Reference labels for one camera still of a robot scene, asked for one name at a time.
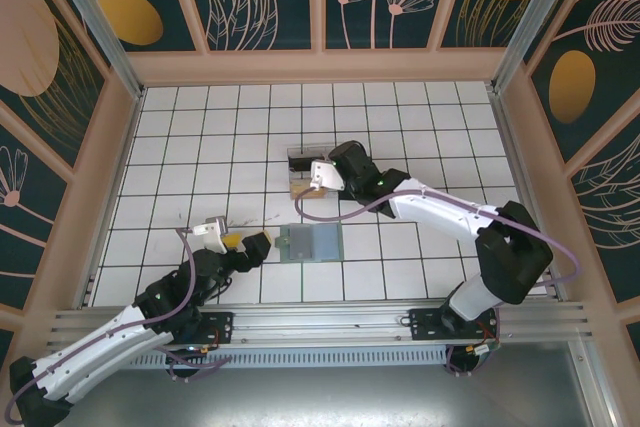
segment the metal base plate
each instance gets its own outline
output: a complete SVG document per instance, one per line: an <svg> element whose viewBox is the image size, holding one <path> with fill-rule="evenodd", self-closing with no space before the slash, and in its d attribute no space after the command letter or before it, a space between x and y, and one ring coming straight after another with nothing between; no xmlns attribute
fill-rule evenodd
<svg viewBox="0 0 640 427"><path fill-rule="evenodd" d="M413 340L482 340L484 330L478 325L482 323L487 330L496 336L496 313L493 309L483 312L474 322L467 322L457 334L452 334L444 328L435 317L439 309L412 309L409 311L407 325L411 328Z"/></svg>

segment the black grid line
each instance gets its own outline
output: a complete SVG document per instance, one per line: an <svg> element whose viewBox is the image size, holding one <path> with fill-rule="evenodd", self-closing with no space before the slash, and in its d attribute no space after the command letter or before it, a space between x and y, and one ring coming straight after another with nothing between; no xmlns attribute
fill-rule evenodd
<svg viewBox="0 0 640 427"><path fill-rule="evenodd" d="M407 145L404 142L404 130L402 129L402 116L400 115L400 105L398 104L398 90L396 88L396 83L393 83L393 92L396 96L396 110L398 111L398 122L400 122L400 135L402 136L402 148L404 149L404 156L405 156L405 167L407 169L407 172L409 172L409 160L407 159ZM422 267L422 280L424 282L424 293L425 296L427 295L427 275L424 272L424 260L422 260L422 244L420 243L420 229L418 229L418 223L415 222L415 228L416 228L416 239L418 241L418 250L420 252L420 266Z"/></svg>
<svg viewBox="0 0 640 427"><path fill-rule="evenodd" d="M364 82L362 83L362 93L364 95L364 103L367 103L367 89L365 88ZM369 155L373 156L373 142L371 142L371 131L369 130L369 112L368 108L364 109L365 117L367 118L367 136L369 137ZM384 288L384 300L387 300L387 279L384 275L384 262L382 259L384 258L384 253L382 252L382 232L380 231L380 214L376 214L378 222L376 225L378 227L378 242L380 244L380 268L382 269L382 286Z"/></svg>

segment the white leaf illustration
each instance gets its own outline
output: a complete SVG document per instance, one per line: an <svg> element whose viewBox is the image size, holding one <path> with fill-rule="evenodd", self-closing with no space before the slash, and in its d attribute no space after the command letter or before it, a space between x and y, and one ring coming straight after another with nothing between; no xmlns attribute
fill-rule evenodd
<svg viewBox="0 0 640 427"><path fill-rule="evenodd" d="M598 247L640 243L640 135L618 154L580 169L574 187Z"/></svg>
<svg viewBox="0 0 640 427"><path fill-rule="evenodd" d="M277 0L209 0L206 34L214 50L268 50L277 33Z"/></svg>
<svg viewBox="0 0 640 427"><path fill-rule="evenodd" d="M622 52L640 33L640 0L605 0L593 10L587 25L577 30L584 30L591 50Z"/></svg>

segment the white flower illustration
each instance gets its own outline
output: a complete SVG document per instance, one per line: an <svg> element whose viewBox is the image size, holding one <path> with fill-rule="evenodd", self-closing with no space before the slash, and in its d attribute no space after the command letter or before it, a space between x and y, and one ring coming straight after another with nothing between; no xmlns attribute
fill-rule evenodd
<svg viewBox="0 0 640 427"><path fill-rule="evenodd" d="M0 147L0 206L15 207L20 203L20 190L27 175L29 157L16 149L12 161L9 149Z"/></svg>

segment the white tiled floor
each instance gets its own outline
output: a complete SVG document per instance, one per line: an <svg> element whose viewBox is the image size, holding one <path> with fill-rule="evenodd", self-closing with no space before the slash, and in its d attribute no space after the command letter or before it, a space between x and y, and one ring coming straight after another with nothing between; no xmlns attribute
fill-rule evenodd
<svg viewBox="0 0 640 427"><path fill-rule="evenodd" d="M224 214L233 231L267 228L273 238L300 222L287 148L346 140L373 152L381 170L409 171L475 202L517 200L480 82L152 88L92 305L125 305L175 268L184 259L176 227ZM304 204L321 216L359 207L337 197ZM344 262L279 264L274 247L262 268L234 275L220 303L441 298L478 272L473 245L426 225L370 213L343 224Z"/></svg>

